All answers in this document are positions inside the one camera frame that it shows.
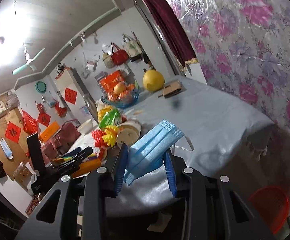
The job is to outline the red foam fruit net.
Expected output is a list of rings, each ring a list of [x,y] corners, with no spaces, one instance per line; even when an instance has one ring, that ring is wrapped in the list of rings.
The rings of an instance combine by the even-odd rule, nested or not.
[[[101,147],[106,147],[107,144],[103,140],[103,136],[106,135],[104,131],[101,129],[95,129],[91,131],[91,135],[93,139],[95,140],[95,147],[96,148],[101,148]]]

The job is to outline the yellow foam fruit net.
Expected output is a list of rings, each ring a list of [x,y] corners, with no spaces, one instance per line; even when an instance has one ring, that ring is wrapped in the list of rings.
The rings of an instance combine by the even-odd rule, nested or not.
[[[115,125],[108,125],[104,128],[105,135],[102,136],[104,143],[108,147],[114,147],[116,145],[116,138],[120,129]]]

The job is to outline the green tea packet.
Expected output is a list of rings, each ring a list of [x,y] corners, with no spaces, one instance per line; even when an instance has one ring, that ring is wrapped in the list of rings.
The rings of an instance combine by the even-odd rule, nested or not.
[[[99,123],[99,128],[105,129],[106,126],[109,126],[109,125],[117,126],[121,122],[122,122],[122,116],[120,114],[120,111],[117,109],[112,109],[104,115],[104,117]]]

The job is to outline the white paper cup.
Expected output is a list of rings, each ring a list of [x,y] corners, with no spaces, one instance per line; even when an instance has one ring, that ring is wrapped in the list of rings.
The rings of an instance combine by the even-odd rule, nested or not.
[[[119,148],[123,144],[126,144],[128,147],[133,146],[139,140],[142,126],[138,120],[130,119],[117,127],[119,132],[116,135],[116,144]]]

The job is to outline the red plastic trash basket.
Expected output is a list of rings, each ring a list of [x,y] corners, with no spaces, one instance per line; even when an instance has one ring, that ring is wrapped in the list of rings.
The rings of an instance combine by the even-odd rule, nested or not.
[[[258,189],[248,200],[271,232],[274,235],[278,233],[290,209],[290,199],[286,192],[279,186],[270,185]]]

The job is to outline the red cloth side table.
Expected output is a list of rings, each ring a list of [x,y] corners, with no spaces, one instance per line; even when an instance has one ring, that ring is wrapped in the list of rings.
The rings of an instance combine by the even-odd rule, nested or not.
[[[67,122],[56,135],[41,144],[42,154],[50,160],[56,159],[67,153],[80,136],[81,133],[74,124]]]

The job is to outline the red plastic bag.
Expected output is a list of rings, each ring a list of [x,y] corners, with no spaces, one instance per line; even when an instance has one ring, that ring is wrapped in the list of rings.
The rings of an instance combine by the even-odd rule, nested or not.
[[[23,116],[23,129],[24,131],[32,135],[38,132],[38,122],[36,119],[32,118],[26,111],[22,109],[22,116]]]

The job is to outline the grey feather print tablecloth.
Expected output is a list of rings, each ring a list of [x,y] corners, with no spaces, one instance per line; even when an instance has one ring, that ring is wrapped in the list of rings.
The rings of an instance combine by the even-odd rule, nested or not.
[[[228,176],[240,196],[248,198],[263,183],[243,154],[248,144],[264,149],[274,123],[231,94],[186,77],[176,79],[182,85],[179,94],[164,98],[160,92],[143,92],[124,114],[141,123],[142,133],[161,120],[175,124],[185,135],[175,155],[205,176]]]

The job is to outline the yellow tissue pack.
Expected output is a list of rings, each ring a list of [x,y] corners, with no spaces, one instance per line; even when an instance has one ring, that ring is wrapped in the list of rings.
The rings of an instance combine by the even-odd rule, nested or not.
[[[98,122],[102,121],[102,119],[104,118],[106,113],[115,109],[114,106],[104,103],[101,99],[96,101],[96,108],[97,108],[97,120],[98,120]]]

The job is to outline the white refrigerator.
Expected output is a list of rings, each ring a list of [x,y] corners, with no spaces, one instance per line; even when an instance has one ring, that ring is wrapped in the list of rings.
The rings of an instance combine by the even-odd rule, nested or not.
[[[55,78],[54,82],[75,119],[81,124],[92,119],[83,98],[85,93],[80,86],[83,83],[79,76],[74,74],[73,69],[65,68],[63,73]]]

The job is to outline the green ceiling fan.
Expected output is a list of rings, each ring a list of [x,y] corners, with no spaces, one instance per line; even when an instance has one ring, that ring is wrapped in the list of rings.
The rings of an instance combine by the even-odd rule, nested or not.
[[[31,68],[31,70],[34,72],[37,70],[36,66],[34,65],[34,62],[36,59],[44,52],[45,48],[42,48],[40,51],[38,51],[33,57],[30,56],[30,54],[27,51],[26,44],[23,44],[24,48],[24,54],[25,54],[25,59],[26,63],[21,65],[20,67],[16,68],[15,70],[12,71],[13,75],[16,75],[26,69],[27,67]]]

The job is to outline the blue glass fruit bowl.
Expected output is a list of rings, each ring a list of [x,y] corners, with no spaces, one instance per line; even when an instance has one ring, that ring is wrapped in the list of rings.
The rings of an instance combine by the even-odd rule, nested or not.
[[[107,93],[106,96],[101,97],[101,100],[108,105],[112,105],[120,109],[126,109],[137,103],[140,94],[138,82],[135,80],[133,83],[124,83],[127,88],[126,91],[120,95],[117,95],[114,92]]]

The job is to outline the beige hanging bag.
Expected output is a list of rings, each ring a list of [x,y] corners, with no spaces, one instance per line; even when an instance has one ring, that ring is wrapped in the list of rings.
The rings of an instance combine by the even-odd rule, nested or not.
[[[105,64],[106,68],[108,68],[108,69],[111,69],[115,66],[115,64],[112,61],[111,55],[105,51],[103,51],[102,60]]]

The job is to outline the floral plastic sheet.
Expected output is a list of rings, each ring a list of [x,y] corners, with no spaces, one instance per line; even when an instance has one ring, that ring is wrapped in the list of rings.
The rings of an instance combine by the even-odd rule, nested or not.
[[[183,26],[207,83],[267,115],[269,151],[290,179],[289,0],[166,0]]]

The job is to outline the dark red curtain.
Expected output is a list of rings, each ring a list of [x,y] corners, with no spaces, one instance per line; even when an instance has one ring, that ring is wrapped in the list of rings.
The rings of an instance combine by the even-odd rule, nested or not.
[[[148,7],[155,22],[160,27],[170,50],[182,67],[190,64],[197,64],[198,59],[187,34],[168,2],[166,0],[143,1]]]

